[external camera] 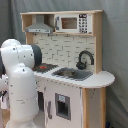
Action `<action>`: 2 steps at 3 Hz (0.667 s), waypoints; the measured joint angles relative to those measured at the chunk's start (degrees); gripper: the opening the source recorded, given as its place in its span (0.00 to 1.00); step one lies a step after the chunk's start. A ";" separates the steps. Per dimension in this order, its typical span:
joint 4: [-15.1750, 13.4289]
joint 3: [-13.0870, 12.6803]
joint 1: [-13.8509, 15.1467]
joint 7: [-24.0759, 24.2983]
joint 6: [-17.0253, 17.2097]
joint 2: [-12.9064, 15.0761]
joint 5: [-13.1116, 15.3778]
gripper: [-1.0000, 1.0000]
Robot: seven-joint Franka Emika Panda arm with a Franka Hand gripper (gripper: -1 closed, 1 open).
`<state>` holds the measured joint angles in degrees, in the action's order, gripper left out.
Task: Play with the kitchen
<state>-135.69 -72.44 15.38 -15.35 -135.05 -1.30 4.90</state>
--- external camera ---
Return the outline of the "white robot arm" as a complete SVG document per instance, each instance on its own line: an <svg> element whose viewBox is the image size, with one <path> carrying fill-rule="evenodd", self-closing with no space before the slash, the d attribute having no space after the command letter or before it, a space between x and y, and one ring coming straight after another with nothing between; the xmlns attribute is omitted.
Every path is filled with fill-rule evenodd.
<svg viewBox="0 0 128 128"><path fill-rule="evenodd" d="M33 68L42 63L42 52L35 44L22 45L7 39L0 47L0 77L8 77L10 120L6 128L37 128L33 119L39 112Z"/></svg>

